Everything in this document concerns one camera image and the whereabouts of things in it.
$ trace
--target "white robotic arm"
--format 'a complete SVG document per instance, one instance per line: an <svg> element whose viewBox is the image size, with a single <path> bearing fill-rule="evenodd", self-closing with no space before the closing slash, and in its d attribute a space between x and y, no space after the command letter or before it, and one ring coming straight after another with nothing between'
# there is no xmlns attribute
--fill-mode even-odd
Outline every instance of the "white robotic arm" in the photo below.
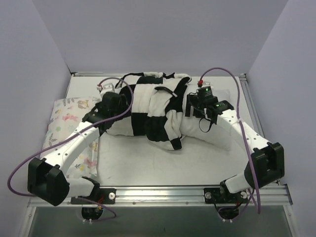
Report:
<svg viewBox="0 0 316 237"><path fill-rule="evenodd" d="M82 122L68 137L64 145L42 159L33 158L29 163L28 191L54 206L59 205L67 197L87 197L98 200L100 185L88 177L66 179L70 165L82 151L94 140L99 138L116 121L105 119L117 117L129 107L124 95L114 93L112 84L103 87L102 101L87 113Z"/></svg>
<svg viewBox="0 0 316 237"><path fill-rule="evenodd" d="M193 116L206 118L226 130L231 137L245 149L244 136L240 122L242 122L245 140L251 153L251 162L254 166L255 178L261 188L284 176L284 150L279 143L272 144L261 137L247 123L238 119L233 106L227 101L220 101L213 96L210 86L197 90L197 94L188 95L188 107L193 107ZM224 196L255 188L255 181L249 162L243 172L220 184Z"/></svg>

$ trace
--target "white enclosure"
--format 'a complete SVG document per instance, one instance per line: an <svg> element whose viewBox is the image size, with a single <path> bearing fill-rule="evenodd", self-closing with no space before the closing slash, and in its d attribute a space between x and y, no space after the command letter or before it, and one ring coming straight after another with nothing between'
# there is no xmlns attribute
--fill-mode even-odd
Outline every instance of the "white enclosure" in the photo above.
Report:
<svg viewBox="0 0 316 237"><path fill-rule="evenodd" d="M70 72L200 76L216 66L247 74L266 138L285 148L283 182L300 234L315 236L315 11L314 0L0 3L0 211L5 215L0 236L17 236L28 201L9 193L5 180L41 147L53 101L66 96ZM22 192L26 175L22 168L13 179Z"/></svg>

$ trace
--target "white sheet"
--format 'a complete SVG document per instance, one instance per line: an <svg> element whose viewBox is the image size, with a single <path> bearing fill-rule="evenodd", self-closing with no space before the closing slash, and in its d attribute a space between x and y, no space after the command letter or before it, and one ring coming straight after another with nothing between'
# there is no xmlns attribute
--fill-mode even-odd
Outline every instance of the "white sheet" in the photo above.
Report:
<svg viewBox="0 0 316 237"><path fill-rule="evenodd" d="M98 96L96 84L105 77L72 77L67 97ZM193 77L196 83L199 77ZM205 77L214 89L229 89L235 107L237 89L231 77ZM241 89L240 115L251 126ZM183 140L181 151L164 151L145 137L113 137L99 141L98 181L106 186L216 185L244 170L245 151L233 141L230 152L195 138Z"/></svg>

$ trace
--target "black and white striped outfit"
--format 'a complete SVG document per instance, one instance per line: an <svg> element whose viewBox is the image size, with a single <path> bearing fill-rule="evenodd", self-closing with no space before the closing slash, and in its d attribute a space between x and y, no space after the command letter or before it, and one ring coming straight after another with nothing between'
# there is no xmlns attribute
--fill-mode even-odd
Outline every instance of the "black and white striped outfit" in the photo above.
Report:
<svg viewBox="0 0 316 237"><path fill-rule="evenodd" d="M182 148L180 124L183 96L191 77L187 74L130 73L122 77L133 90L131 112L116 121L107 133L147 138L166 150ZM119 82L116 89L131 102L127 86Z"/></svg>

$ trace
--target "pillow with floral pattern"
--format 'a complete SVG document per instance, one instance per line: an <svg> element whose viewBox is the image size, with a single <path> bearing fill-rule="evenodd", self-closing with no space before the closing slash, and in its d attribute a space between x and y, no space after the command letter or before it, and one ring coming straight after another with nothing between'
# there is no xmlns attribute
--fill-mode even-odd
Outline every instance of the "pillow with floral pattern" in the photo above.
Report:
<svg viewBox="0 0 316 237"><path fill-rule="evenodd" d="M65 140L78 126L83 116L100 100L95 97L66 98L55 101L48 124L43 148ZM41 154L44 157L51 151ZM98 139L89 144L76 158L66 173L66 178L97 176Z"/></svg>

